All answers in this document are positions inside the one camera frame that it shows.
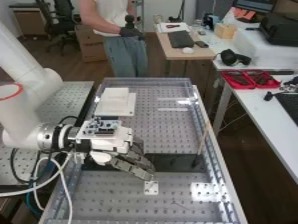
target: mouse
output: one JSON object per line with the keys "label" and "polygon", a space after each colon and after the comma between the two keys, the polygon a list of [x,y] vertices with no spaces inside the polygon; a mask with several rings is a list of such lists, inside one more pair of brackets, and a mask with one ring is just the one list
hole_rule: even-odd
{"label": "mouse", "polygon": [[182,52],[183,52],[183,54],[192,54],[192,53],[194,53],[194,50],[192,50],[192,48],[190,48],[190,47],[184,47],[184,48],[182,49]]}

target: perforated metal table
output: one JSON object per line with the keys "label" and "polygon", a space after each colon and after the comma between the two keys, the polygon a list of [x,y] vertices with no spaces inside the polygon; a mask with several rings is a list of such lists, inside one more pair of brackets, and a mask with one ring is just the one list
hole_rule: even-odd
{"label": "perforated metal table", "polygon": [[[144,141],[146,153],[196,154],[207,116],[188,79],[105,79],[86,119],[106,87],[129,87],[137,93],[135,114],[119,119]],[[82,161],[71,161],[65,169],[71,224],[247,223],[211,130],[200,157],[200,172],[155,173],[158,195],[144,195],[143,182],[129,174],[82,171]],[[39,224],[66,221],[67,203],[58,183]]]}
{"label": "perforated metal table", "polygon": [[[93,82],[65,82],[63,88],[38,108],[38,116],[43,122],[58,122],[65,116],[78,116],[93,87]],[[5,147],[0,139],[0,185],[1,188],[18,186],[9,166],[11,149]],[[14,157],[15,173],[21,179],[27,180],[35,160],[35,151],[18,150]]]}

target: computer monitor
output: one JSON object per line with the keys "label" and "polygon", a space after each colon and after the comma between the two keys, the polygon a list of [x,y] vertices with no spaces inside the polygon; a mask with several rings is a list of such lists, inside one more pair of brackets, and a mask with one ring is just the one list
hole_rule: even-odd
{"label": "computer monitor", "polygon": [[276,0],[235,0],[234,7],[247,9],[259,13],[268,13],[274,10]]}

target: person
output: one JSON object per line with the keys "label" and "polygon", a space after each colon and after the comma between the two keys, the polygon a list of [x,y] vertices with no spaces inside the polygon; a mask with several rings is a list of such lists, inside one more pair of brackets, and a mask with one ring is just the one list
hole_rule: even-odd
{"label": "person", "polygon": [[103,36],[105,53],[117,77],[147,75],[146,43],[137,28],[125,27],[125,17],[134,16],[131,0],[79,0],[82,23]]}

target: office chair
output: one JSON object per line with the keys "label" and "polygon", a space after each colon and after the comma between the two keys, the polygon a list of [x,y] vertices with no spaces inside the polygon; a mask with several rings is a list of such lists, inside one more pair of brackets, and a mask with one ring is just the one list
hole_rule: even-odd
{"label": "office chair", "polygon": [[38,4],[39,11],[45,18],[45,32],[47,36],[50,37],[50,41],[55,37],[61,37],[55,43],[46,46],[46,52],[50,51],[51,47],[58,46],[59,54],[62,56],[63,47],[67,43],[71,44],[78,49],[78,42],[77,42],[75,33],[74,33],[75,23],[70,18],[67,18],[66,14],[62,15],[61,12],[55,12],[55,11],[50,12],[49,4],[45,3],[43,0],[35,0],[35,3]]}
{"label": "office chair", "polygon": [[58,16],[58,21],[73,21],[75,24],[81,23],[81,17],[78,14],[73,14],[74,7],[70,0],[54,0],[54,10]]}

